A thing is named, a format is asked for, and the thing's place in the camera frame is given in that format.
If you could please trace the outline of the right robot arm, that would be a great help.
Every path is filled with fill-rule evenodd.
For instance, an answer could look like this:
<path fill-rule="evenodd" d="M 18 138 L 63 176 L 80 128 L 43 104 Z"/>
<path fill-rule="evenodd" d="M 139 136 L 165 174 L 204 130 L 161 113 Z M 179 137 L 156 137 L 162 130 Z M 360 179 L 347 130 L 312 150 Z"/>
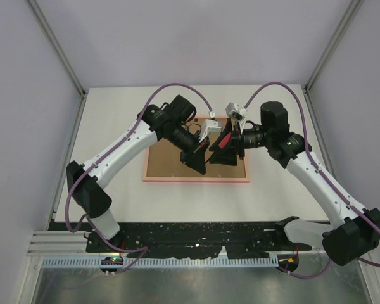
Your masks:
<path fill-rule="evenodd" d="M 323 249 L 344 266 L 375 249 L 380 240 L 380 211 L 367 209 L 352 198 L 320 164 L 303 136 L 290 131 L 288 112 L 278 101 L 260 107 L 260 124 L 245 128 L 247 110 L 229 103 L 228 119 L 210 147 L 211 164 L 236 165 L 246 149 L 266 147 L 271 158 L 296 177 L 318 202 L 329 219 L 320 224 L 288 217 L 275 224 L 275 245 L 287 250 L 295 243 Z"/>

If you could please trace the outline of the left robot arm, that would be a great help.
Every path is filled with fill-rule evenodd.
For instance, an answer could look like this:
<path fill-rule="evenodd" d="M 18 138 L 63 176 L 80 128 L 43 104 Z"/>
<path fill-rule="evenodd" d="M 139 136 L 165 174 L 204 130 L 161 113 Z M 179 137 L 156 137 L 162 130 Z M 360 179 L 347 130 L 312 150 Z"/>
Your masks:
<path fill-rule="evenodd" d="M 163 107 L 147 105 L 137 120 L 113 144 L 89 161 L 72 161 L 66 168 L 68 199 L 85 211 L 87 218 L 102 235 L 101 245 L 109 252 L 122 247 L 120 226 L 110 210 L 111 198 L 105 189 L 121 169 L 139 153 L 166 139 L 180 149 L 180 161 L 204 175 L 205 153 L 210 144 L 202 132 L 191 133 L 185 123 L 196 108 L 178 95 Z"/>

